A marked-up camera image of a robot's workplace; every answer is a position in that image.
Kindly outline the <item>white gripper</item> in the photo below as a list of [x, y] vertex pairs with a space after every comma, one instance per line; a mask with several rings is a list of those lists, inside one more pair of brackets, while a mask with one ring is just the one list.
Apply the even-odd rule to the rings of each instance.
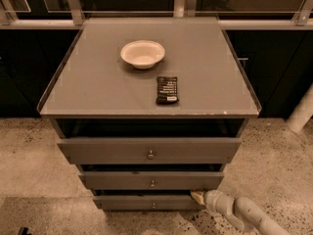
[[191, 197], [199, 205], [205, 205], [209, 211], [218, 212], [224, 216], [232, 216], [234, 214], [233, 205], [235, 199], [221, 191], [212, 190], [207, 191], [205, 194], [203, 191], [192, 191]]

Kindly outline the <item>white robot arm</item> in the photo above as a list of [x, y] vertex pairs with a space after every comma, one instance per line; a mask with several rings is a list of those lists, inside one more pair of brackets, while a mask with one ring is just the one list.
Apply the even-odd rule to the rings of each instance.
[[223, 215], [242, 232], [256, 229], [261, 235], [290, 235], [290, 233], [247, 197], [234, 198], [218, 190], [192, 191], [192, 198], [211, 212]]

